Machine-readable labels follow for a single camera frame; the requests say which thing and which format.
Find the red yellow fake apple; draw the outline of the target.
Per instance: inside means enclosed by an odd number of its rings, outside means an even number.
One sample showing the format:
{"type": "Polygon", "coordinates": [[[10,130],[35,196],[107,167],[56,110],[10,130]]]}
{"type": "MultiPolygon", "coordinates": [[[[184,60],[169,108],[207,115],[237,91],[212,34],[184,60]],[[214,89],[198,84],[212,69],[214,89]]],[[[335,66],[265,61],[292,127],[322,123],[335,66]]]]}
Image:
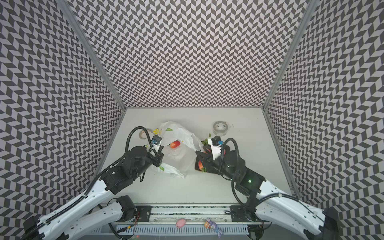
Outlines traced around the red yellow fake apple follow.
{"type": "Polygon", "coordinates": [[[198,167],[201,172],[206,172],[206,168],[203,166],[203,163],[201,161],[198,162],[198,167]]]}

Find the yellow fake pear with leaves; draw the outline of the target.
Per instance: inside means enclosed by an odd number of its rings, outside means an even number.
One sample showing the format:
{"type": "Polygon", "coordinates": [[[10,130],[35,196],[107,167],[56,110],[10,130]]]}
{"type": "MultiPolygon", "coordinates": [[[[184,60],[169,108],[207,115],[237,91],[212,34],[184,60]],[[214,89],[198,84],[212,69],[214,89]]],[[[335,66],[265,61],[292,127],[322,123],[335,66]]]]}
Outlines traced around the yellow fake pear with leaves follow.
{"type": "Polygon", "coordinates": [[[206,138],[205,140],[202,141],[203,146],[208,146],[209,145],[208,139],[211,138],[211,137],[212,137],[212,135],[211,135],[211,133],[209,133],[208,138],[206,138]]]}

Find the red orange fake strawberry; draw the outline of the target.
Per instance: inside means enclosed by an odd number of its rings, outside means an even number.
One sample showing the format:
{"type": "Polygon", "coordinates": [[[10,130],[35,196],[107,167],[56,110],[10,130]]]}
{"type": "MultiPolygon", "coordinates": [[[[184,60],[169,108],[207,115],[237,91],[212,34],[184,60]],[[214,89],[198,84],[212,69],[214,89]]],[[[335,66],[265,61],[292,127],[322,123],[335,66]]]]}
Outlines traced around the red orange fake strawberry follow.
{"type": "Polygon", "coordinates": [[[180,146],[180,144],[181,144],[180,141],[176,140],[176,141],[170,143],[170,148],[171,148],[171,149],[175,149],[175,148],[177,148],[178,146],[180,146]]]}

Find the white lemon-print plastic bag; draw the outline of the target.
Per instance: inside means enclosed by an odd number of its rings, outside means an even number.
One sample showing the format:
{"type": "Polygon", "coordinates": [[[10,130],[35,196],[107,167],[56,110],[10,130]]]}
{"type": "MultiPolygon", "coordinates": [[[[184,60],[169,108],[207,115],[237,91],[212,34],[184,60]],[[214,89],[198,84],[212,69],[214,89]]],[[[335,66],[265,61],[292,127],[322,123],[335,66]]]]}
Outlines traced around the white lemon-print plastic bag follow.
{"type": "Polygon", "coordinates": [[[195,164],[195,151],[203,151],[203,144],[195,134],[184,128],[182,125],[168,121],[162,123],[154,131],[155,135],[162,138],[161,145],[164,146],[162,164],[156,168],[150,166],[150,170],[161,174],[166,174],[173,178],[184,179],[189,169],[195,164]],[[175,149],[170,148],[170,143],[180,141],[180,146],[175,149]]]}

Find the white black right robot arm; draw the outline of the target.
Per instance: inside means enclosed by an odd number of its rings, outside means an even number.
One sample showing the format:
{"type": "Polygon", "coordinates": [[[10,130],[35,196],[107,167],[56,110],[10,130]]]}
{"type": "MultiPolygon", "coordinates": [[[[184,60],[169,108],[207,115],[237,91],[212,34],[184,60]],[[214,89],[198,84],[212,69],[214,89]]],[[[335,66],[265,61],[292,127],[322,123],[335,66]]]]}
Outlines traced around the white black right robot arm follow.
{"type": "Polygon", "coordinates": [[[262,175],[246,167],[236,151],[214,156],[197,151],[203,167],[213,168],[231,181],[233,194],[246,196],[240,204],[257,219],[289,230],[304,240],[340,239],[340,220],[333,208],[325,210],[311,206],[280,190],[262,175]]]}

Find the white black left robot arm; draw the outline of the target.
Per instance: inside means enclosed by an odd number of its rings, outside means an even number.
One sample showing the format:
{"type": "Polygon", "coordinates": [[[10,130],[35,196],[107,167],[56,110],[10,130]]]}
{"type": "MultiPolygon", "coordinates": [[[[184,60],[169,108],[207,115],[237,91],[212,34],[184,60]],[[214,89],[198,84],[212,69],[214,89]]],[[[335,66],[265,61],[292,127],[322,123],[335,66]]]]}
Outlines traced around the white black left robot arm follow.
{"type": "Polygon", "coordinates": [[[118,197],[111,205],[93,209],[117,196],[136,179],[143,180],[146,170],[158,167],[163,146],[137,146],[102,170],[89,188],[52,213],[31,217],[24,222],[23,240],[77,240],[94,229],[116,221],[137,217],[137,208],[129,196],[118,197]]]}

